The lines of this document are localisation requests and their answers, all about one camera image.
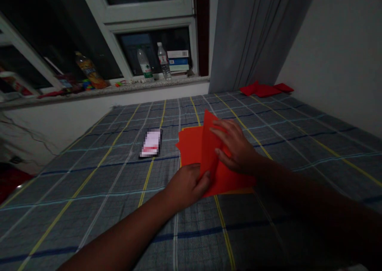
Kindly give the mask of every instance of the gray curtain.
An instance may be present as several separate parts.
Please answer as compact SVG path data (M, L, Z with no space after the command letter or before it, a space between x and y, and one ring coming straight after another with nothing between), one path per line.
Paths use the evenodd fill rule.
M219 0L209 93L273 85L312 0Z

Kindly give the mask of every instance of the smartphone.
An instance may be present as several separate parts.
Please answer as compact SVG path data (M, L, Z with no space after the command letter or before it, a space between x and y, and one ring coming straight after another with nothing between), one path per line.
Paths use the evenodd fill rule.
M151 158L159 156L160 145L162 143L162 129L151 129L145 137L142 150L140 151L139 158Z

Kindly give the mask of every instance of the white wall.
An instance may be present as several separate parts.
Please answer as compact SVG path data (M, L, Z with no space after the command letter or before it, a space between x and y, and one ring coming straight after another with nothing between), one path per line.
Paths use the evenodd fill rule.
M382 0L313 0L276 83L382 138Z
M16 124L34 131L35 138L44 141L53 153L58 154L87 129L96 123L115 105L130 105L164 99L189 97L208 93L209 82L174 86L119 94L114 96L90 98L72 102L21 108L0 113L2 121L12 118ZM46 165L52 156L44 145L11 125L0 124L0 161L8 161L13 155L24 160L34 160ZM21 163L17 168L30 174L41 170L34 162Z
M212 58L214 55L216 15L218 13L218 0L210 0L210 35L209 35L209 58L208 75L211 75Z

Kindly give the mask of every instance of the bed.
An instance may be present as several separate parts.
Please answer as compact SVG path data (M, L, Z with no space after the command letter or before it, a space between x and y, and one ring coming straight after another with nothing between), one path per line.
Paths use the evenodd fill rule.
M178 132L202 125L205 109L240 119L260 154L382 212L382 141L289 95L229 92L118 106L0 206L0 269L54 270L162 190L180 165ZM149 169L152 159L138 154L146 130L158 127L161 153ZM266 189L254 190L204 198L178 213L135 269L344 264Z

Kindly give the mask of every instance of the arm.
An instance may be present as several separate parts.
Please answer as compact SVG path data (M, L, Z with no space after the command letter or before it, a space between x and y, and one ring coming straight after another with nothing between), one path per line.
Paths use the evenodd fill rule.
M381 214L259 155L234 121L214 124L227 130L224 133L211 128L230 149L230 158L216 150L229 169L256 176L259 184L267 186L281 202L309 220L328 241L370 270L381 270L378 259L382 250Z
M131 269L158 230L206 192L209 173L197 181L199 172L200 164L179 169L163 191L82 248L59 270Z

